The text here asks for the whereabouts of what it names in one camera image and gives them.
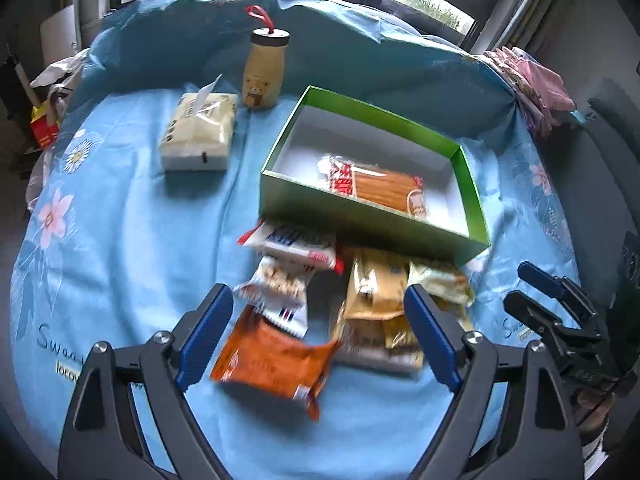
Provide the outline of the person's right hand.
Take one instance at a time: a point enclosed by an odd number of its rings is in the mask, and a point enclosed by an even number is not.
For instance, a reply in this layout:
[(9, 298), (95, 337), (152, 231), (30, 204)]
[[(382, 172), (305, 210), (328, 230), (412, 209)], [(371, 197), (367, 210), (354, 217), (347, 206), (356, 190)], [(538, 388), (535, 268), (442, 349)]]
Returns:
[(614, 404), (614, 394), (582, 389), (575, 399), (574, 416), (582, 436), (598, 434), (608, 420), (608, 412)]

